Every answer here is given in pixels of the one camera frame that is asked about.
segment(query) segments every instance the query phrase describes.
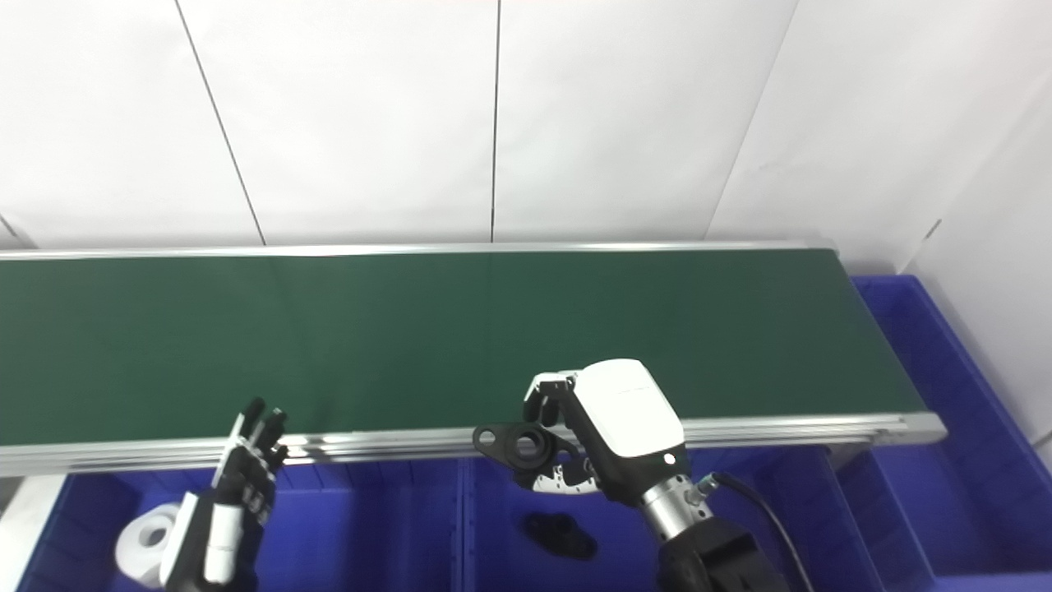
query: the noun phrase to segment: blue plastic bin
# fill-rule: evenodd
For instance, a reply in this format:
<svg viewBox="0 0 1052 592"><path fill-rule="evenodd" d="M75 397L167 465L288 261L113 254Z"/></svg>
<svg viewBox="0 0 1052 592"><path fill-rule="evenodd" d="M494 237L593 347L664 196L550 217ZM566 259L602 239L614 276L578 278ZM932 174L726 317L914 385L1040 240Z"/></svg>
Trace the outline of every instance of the blue plastic bin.
<svg viewBox="0 0 1052 592"><path fill-rule="evenodd" d="M851 519L822 448L705 450L691 453L695 477L725 470L769 501L797 540L820 591L877 592L876 571ZM639 511L600 495L553 496L525 491L508 472L478 460L468 466L465 590L480 592L653 591L658 542ZM719 515L749 528L800 589L766 518L732 491L709 499ZM599 542L587 562L549 554L521 530L531 512L566 512Z"/></svg>
<svg viewBox="0 0 1052 592"><path fill-rule="evenodd" d="M891 591L1052 590L1052 478L913 275L855 278L899 361L949 430L839 471Z"/></svg>
<svg viewBox="0 0 1052 592"><path fill-rule="evenodd" d="M767 497L818 592L1052 591L1052 478L915 278L855 284L950 436L867 452L835 473L815 447L693 451L694 476L728 471ZM114 565L118 534L208 476L70 477L20 590L141 590ZM524 491L481 458L291 467L279 485L263 591L655 590L658 544L636 511ZM752 530L800 590L764 516L731 491L710 504ZM533 511L574 516L596 556L549 555L520 531Z"/></svg>
<svg viewBox="0 0 1052 592"><path fill-rule="evenodd" d="M289 467L257 560L260 591L460 589L461 461ZM20 590L142 592L114 545L135 516L208 471L70 477Z"/></svg>

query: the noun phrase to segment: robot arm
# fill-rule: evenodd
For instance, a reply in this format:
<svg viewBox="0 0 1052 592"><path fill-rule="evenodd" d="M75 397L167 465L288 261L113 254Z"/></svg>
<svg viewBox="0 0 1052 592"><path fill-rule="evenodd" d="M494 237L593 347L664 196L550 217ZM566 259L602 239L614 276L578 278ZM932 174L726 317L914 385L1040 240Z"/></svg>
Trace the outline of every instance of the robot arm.
<svg viewBox="0 0 1052 592"><path fill-rule="evenodd" d="M275 476L288 454L277 446L280 410L262 419L256 399L238 415L211 487L186 492L161 558L161 585L174 592L254 591L254 565L275 499Z"/></svg>
<svg viewBox="0 0 1052 592"><path fill-rule="evenodd" d="M612 360L575 372L539 374L524 424L482 426L476 449L509 467L533 491L586 493L639 509L661 545L659 584L668 592L788 592L752 535L714 516L690 479L683 425L638 361ZM545 430L559 417L581 443ZM493 434L492 442L483 437ZM518 445L530 441L533 452ZM569 458L559 462L559 453Z"/></svg>

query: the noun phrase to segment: roll of tape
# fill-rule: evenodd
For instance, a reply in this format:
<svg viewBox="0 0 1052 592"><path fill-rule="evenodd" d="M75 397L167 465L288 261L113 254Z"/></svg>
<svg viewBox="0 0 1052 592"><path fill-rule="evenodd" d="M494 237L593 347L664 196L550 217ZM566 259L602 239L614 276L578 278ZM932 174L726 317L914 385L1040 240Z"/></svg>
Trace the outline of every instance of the roll of tape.
<svg viewBox="0 0 1052 592"><path fill-rule="evenodd" d="M121 573L146 588L161 588L161 555L171 536L178 511L178 504L164 504L124 527L114 550Z"/></svg>

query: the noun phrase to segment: green conveyor belt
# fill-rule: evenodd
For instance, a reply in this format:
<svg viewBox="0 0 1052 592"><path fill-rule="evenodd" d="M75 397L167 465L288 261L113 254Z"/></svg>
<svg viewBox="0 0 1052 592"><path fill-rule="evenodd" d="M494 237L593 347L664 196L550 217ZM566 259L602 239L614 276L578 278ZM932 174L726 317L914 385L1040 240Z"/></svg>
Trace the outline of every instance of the green conveyor belt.
<svg viewBox="0 0 1052 592"><path fill-rule="evenodd" d="M610 358L684 419L924 411L828 249L0 261L0 445L511 421Z"/></svg>

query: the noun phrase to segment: cable connector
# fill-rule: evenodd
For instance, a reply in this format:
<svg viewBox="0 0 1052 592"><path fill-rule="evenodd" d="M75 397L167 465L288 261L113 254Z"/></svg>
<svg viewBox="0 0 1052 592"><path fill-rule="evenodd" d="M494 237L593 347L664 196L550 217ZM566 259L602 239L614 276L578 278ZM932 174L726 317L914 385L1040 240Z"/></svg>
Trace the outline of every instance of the cable connector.
<svg viewBox="0 0 1052 592"><path fill-rule="evenodd" d="M702 481L694 484L694 487L690 488L684 493L684 499L687 504L691 506L701 506L712 492L720 487L720 484L712 476L712 473L705 475Z"/></svg>

